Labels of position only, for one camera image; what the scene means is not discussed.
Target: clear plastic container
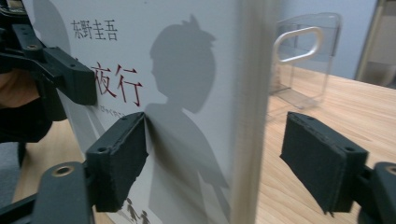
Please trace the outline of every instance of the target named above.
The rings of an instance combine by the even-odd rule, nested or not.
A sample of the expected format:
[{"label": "clear plastic container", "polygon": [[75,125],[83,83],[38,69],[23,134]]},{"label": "clear plastic container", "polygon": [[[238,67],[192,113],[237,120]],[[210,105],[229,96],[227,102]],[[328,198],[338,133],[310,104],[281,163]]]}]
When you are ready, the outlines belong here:
[{"label": "clear plastic container", "polygon": [[340,28],[341,18],[335,13],[303,15],[277,24],[270,118],[322,102]]}]

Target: white wall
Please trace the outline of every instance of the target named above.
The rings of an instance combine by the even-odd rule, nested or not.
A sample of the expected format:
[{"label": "white wall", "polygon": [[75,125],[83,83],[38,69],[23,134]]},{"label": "white wall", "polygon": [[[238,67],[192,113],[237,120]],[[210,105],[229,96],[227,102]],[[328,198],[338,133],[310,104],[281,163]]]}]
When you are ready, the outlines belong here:
[{"label": "white wall", "polygon": [[279,20],[320,12],[338,13],[342,28],[332,75],[355,78],[376,0],[280,0]]}]

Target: black plastic bracket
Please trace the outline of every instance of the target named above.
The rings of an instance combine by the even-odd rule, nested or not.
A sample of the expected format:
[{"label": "black plastic bracket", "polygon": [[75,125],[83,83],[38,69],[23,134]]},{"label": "black plastic bracket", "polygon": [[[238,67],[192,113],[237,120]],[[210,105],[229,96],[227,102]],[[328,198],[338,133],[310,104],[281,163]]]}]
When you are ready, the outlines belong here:
[{"label": "black plastic bracket", "polygon": [[35,78],[45,80],[80,105],[96,103],[94,72],[59,48],[44,48],[32,27],[14,24],[13,30],[21,43],[23,56],[0,52],[0,61],[8,67],[35,72]]},{"label": "black plastic bracket", "polygon": [[371,170],[364,148],[319,120],[289,112],[280,157],[324,213],[350,212],[356,201],[359,223],[396,223],[396,164]]},{"label": "black plastic bracket", "polygon": [[86,161],[66,162],[42,175],[38,193],[0,209],[0,223],[93,223],[92,206],[117,212],[146,158],[145,115],[119,119],[87,151]]}]

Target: wooden table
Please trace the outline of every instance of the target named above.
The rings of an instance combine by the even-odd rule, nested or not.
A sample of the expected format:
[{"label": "wooden table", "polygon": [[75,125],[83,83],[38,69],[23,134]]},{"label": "wooden table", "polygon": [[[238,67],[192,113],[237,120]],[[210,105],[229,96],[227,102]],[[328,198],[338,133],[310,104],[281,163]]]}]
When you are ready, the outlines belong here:
[{"label": "wooden table", "polygon": [[[370,151],[367,165],[396,162],[396,91],[358,81],[329,77],[322,104],[301,111],[335,129]],[[359,206],[351,214],[323,215],[321,209],[280,158],[286,117],[267,121],[257,223],[356,223]],[[14,201],[36,192],[39,177],[52,165],[81,161],[67,121],[54,123],[38,144],[28,146]],[[112,223],[106,215],[97,223]]]}]

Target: book cover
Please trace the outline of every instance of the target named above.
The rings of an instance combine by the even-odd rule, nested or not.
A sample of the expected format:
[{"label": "book cover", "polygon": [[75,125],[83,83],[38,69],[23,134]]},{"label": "book cover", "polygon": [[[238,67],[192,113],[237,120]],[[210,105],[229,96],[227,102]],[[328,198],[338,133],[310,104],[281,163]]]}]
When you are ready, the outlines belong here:
[{"label": "book cover", "polygon": [[23,1],[37,36],[95,73],[61,95],[81,150],[144,111],[148,159],[115,223],[253,223],[276,3]]}]

